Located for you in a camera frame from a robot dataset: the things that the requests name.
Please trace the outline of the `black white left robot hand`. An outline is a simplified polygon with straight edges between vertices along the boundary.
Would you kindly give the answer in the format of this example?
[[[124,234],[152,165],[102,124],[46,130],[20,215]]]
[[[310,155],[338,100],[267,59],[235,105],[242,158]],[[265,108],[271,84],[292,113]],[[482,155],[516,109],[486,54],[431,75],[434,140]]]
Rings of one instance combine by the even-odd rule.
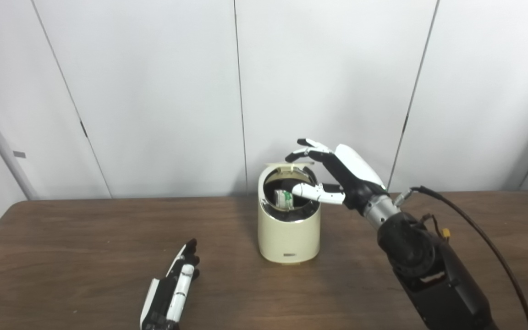
[[[179,330],[191,284],[200,276],[197,240],[189,240],[176,255],[167,274],[153,278],[140,315],[141,330]]]

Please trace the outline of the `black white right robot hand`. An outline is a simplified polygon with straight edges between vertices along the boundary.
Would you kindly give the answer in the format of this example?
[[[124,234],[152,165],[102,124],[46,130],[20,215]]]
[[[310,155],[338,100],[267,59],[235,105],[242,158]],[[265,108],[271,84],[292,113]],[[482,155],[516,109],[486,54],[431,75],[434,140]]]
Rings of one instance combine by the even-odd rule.
[[[283,190],[319,203],[343,204],[360,215],[365,215],[375,197],[388,194],[375,170],[349,146],[339,144],[331,150],[309,138],[298,139],[297,143],[302,148],[286,156],[285,161],[292,163],[300,158],[310,158],[322,163],[337,184],[325,188],[323,184],[290,179],[282,184]]]

